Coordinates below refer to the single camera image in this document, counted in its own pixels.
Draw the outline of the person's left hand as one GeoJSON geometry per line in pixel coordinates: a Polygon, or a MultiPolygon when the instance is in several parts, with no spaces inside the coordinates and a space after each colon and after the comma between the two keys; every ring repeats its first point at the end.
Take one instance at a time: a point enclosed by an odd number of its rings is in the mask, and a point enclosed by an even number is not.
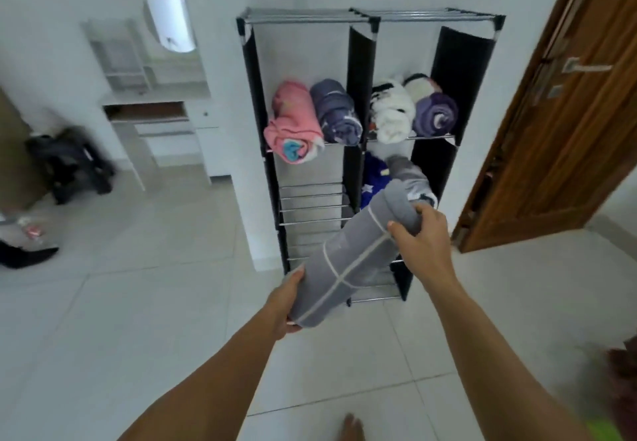
{"type": "Polygon", "coordinates": [[[290,272],[282,283],[269,294],[264,305],[274,322],[273,332],[275,341],[280,341],[287,334],[297,333],[303,329],[290,318],[290,313],[298,295],[290,286],[290,272]]]}

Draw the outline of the person's right hand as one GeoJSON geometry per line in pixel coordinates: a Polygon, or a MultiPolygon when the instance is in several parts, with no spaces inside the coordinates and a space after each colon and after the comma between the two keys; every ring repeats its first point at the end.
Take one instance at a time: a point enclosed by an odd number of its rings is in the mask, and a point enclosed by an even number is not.
{"type": "Polygon", "coordinates": [[[432,298],[465,295],[452,264],[452,244],[445,215],[425,203],[415,204],[415,209],[421,219],[418,235],[422,243],[418,249],[399,249],[405,265],[432,298]]]}

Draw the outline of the grey blanket white stripes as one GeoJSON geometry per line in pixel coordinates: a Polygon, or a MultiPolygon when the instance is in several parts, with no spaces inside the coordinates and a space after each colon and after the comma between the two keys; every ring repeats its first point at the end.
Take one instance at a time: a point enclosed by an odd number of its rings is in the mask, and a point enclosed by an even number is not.
{"type": "Polygon", "coordinates": [[[389,183],[301,264],[304,276],[288,314],[293,324],[318,326],[356,291],[370,286],[399,255],[388,223],[402,224],[417,235],[422,219],[415,205],[437,207],[429,180],[417,165],[401,155],[389,156],[386,165],[389,183]]]}

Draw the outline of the person's right forearm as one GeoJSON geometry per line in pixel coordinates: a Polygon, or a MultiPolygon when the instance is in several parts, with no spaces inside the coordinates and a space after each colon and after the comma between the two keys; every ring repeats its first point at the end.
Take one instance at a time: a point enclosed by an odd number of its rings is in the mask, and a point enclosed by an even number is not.
{"type": "Polygon", "coordinates": [[[422,284],[485,441],[594,441],[533,377],[455,276],[422,284]]]}

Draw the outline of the light purple rolled blanket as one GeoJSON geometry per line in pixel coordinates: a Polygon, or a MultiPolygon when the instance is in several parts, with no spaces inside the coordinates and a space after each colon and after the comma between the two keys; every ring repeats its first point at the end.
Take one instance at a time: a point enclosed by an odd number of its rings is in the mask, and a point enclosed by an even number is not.
{"type": "Polygon", "coordinates": [[[434,92],[415,103],[413,131],[418,137],[442,137],[449,134],[458,119],[456,101],[449,95],[434,92]]]}

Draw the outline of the white black rolled blanket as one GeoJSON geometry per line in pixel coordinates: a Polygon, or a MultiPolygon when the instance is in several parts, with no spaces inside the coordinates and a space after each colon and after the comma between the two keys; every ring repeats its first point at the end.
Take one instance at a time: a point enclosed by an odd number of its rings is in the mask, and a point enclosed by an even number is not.
{"type": "Polygon", "coordinates": [[[378,142],[396,144],[410,137],[416,107],[402,83],[394,79],[375,83],[370,108],[378,142]]]}

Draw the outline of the dark purple rolled blanket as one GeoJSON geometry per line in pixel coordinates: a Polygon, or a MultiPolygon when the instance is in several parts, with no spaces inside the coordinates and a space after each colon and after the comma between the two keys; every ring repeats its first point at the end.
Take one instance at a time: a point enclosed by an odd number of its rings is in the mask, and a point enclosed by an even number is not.
{"type": "Polygon", "coordinates": [[[315,114],[324,140],[343,146],[357,146],[363,127],[355,112],[354,100],[334,79],[323,79],[310,88],[315,114]]]}

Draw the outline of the cream pink rolled blanket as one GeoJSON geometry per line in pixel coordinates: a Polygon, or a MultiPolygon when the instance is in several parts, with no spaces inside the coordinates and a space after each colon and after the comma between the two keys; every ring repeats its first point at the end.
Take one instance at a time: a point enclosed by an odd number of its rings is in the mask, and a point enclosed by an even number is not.
{"type": "Polygon", "coordinates": [[[434,93],[442,92],[442,88],[431,77],[422,73],[405,78],[402,86],[415,104],[434,93]]]}

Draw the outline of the brown wooden door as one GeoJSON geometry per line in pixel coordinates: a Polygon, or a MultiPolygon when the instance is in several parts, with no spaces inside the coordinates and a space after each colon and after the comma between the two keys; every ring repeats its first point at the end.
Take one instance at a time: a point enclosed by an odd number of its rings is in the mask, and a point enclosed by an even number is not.
{"type": "Polygon", "coordinates": [[[462,253],[584,228],[637,166],[637,0],[557,0],[454,231],[462,253]],[[562,74],[565,60],[613,65],[562,74]]]}

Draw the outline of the black bag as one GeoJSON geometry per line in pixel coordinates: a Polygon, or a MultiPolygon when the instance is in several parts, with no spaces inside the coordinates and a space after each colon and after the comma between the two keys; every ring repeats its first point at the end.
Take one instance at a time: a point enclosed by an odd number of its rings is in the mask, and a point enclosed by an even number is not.
{"type": "Polygon", "coordinates": [[[43,173],[56,204],[68,204],[87,189],[98,195],[112,192],[115,168],[79,126],[67,127],[53,136],[31,135],[25,147],[43,173]]]}

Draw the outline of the dark red cloth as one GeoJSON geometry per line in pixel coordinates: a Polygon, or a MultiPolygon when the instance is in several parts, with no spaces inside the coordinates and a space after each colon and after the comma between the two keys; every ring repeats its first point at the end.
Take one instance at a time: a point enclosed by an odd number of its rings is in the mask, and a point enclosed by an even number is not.
{"type": "Polygon", "coordinates": [[[637,334],[607,351],[611,409],[622,429],[637,438],[637,334]]]}

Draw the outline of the black cloth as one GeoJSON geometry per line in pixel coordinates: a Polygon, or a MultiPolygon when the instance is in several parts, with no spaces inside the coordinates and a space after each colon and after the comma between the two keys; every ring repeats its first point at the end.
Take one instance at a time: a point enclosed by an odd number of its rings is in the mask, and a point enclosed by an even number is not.
{"type": "Polygon", "coordinates": [[[57,246],[29,251],[0,240],[0,266],[12,270],[33,267],[50,260],[58,252],[57,246]]]}

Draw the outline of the clear plastic wrapper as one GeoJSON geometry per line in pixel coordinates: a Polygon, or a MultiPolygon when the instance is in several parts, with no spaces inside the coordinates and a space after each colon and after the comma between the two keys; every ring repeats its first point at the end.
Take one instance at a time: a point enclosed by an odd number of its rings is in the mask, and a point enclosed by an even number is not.
{"type": "Polygon", "coordinates": [[[10,244],[43,243],[44,230],[28,215],[0,213],[0,240],[10,244]]]}

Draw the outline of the green object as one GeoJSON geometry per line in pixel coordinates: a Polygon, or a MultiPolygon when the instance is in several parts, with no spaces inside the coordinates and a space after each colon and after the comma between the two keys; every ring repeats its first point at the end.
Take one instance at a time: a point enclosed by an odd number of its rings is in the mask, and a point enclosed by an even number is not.
{"type": "Polygon", "coordinates": [[[607,419],[591,419],[585,426],[594,441],[624,441],[614,423],[607,419]]]}

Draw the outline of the oval mirror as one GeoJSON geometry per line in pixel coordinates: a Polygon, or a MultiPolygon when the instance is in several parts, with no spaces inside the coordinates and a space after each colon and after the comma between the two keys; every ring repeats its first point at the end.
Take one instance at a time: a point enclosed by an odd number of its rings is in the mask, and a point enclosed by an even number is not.
{"type": "Polygon", "coordinates": [[[178,54],[197,49],[187,0],[145,0],[143,12],[149,32],[164,49],[178,54]]]}

